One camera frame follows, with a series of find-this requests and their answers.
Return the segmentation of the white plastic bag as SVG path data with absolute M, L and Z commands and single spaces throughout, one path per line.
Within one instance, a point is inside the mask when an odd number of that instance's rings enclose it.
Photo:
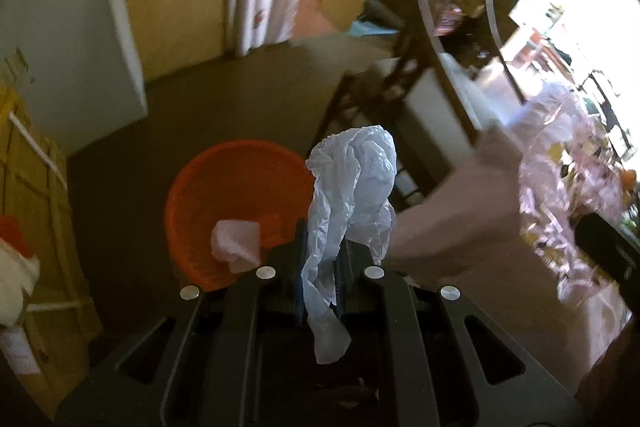
M 306 167 L 314 176 L 314 195 L 300 276 L 316 361 L 331 364 L 350 345 L 349 333 L 333 311 L 334 262 L 344 239 L 368 247 L 376 265 L 385 258 L 395 225 L 390 203 L 397 174 L 395 143 L 381 126 L 350 128 L 318 143 Z

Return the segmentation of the white paper towel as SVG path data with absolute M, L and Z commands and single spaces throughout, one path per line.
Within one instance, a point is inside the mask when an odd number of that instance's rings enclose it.
M 212 232 L 212 255 L 239 274 L 260 265 L 260 226 L 254 221 L 220 220 Z

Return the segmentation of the orange plastic trash basket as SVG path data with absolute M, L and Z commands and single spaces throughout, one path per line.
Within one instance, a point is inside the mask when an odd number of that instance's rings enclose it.
M 314 176 L 303 158 L 266 141 L 217 144 L 179 172 L 168 193 L 164 228 L 170 257 L 186 279 L 216 291 L 235 282 L 228 265 L 212 255 L 220 220 L 254 221 L 262 228 L 262 259 L 295 239 L 307 217 Z

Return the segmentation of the pink floral tablecloth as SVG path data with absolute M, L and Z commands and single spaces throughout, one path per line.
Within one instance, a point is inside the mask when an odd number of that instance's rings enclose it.
M 585 179 L 600 131 L 582 102 L 549 83 L 510 124 L 494 124 L 473 158 L 401 213 L 388 269 L 435 289 L 454 285 L 579 399 L 595 400 L 639 374 L 639 324 L 604 273 L 576 246 L 573 218 L 615 216 L 614 171 Z

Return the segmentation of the stacked cardboard boxes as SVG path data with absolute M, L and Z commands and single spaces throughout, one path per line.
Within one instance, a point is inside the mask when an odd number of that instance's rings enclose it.
M 102 324 L 82 272 L 66 158 L 18 94 L 29 66 L 1 59 L 1 354 L 47 416 L 89 373 Z

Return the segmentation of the orange fruit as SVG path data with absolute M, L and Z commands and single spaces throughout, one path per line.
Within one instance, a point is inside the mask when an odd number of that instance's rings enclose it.
M 626 190 L 633 190 L 637 184 L 637 173 L 634 169 L 620 170 L 620 182 L 622 182 Z

